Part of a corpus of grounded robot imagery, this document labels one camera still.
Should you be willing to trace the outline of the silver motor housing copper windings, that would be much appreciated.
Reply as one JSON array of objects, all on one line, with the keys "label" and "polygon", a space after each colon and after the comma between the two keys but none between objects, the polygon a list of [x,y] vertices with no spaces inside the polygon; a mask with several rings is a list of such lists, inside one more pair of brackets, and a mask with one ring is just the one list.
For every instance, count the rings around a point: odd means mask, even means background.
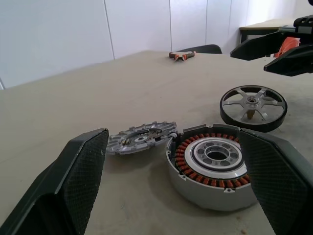
[{"label": "silver motor housing copper windings", "polygon": [[258,202],[238,139],[239,128],[213,124],[172,133],[166,158],[172,185],[203,209],[231,212]]}]

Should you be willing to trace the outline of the orange chair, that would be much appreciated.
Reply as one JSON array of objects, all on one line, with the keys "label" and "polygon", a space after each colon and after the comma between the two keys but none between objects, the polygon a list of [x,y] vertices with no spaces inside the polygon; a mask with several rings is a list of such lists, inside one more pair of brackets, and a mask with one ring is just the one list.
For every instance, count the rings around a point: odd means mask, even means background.
[{"label": "orange chair", "polygon": [[287,52],[289,49],[292,49],[294,47],[298,47],[300,44],[299,38],[293,38],[293,37],[287,37],[284,42],[282,43],[279,51],[274,54],[274,58],[277,58]]}]

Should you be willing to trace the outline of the wooden desk black frame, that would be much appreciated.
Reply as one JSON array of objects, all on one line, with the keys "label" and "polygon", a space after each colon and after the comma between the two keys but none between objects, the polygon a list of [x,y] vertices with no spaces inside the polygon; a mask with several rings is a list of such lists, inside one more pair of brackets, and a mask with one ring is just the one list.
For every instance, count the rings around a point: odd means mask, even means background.
[{"label": "wooden desk black frame", "polygon": [[266,34],[271,34],[278,31],[279,27],[291,25],[293,26],[294,19],[272,19],[261,23],[255,23],[239,28],[240,39],[238,45],[246,40],[261,37]]}]

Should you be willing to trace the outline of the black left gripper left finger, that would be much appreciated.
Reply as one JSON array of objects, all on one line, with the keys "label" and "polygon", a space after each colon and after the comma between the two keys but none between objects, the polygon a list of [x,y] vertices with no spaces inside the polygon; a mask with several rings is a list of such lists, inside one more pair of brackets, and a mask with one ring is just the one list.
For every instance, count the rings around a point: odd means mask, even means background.
[{"label": "black left gripper left finger", "polygon": [[71,139],[0,226],[0,235],[84,235],[98,194],[108,129]]}]

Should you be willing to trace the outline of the black spoked rotor wheel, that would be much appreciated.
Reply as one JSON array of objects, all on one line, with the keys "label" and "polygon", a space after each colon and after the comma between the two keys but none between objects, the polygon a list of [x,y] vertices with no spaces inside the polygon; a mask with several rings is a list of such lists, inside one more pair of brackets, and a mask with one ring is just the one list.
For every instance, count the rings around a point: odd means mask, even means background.
[{"label": "black spoked rotor wheel", "polygon": [[[226,112],[226,106],[240,106],[236,115]],[[221,97],[220,116],[229,125],[259,132],[270,132],[282,125],[288,112],[285,98],[277,91],[260,85],[232,88]]]}]

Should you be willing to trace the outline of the black chair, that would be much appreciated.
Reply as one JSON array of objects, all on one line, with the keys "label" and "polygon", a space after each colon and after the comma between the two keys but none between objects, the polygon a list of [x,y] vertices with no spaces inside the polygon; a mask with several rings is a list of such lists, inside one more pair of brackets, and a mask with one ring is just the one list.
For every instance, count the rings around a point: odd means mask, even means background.
[{"label": "black chair", "polygon": [[188,52],[188,51],[195,51],[196,53],[206,53],[206,54],[222,54],[221,48],[215,44],[191,47],[191,48],[179,50],[179,52]]}]

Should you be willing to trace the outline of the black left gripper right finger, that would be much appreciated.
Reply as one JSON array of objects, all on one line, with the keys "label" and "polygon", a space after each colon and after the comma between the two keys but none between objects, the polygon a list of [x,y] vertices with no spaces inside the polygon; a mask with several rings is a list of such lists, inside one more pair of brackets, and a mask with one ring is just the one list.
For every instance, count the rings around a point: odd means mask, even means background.
[{"label": "black left gripper right finger", "polygon": [[276,235],[313,235],[313,165],[287,140],[239,129],[252,190]]}]

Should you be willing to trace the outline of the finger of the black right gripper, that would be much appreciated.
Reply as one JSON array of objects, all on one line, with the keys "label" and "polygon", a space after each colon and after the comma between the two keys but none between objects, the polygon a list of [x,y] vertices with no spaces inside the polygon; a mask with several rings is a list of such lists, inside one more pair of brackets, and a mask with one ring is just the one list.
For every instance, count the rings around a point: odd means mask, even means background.
[{"label": "finger of the black right gripper", "polygon": [[264,71],[285,76],[313,73],[313,44],[288,50],[265,65]]},{"label": "finger of the black right gripper", "polygon": [[230,53],[230,57],[251,61],[275,54],[286,38],[297,38],[295,33],[276,31],[259,38],[245,40]]}]

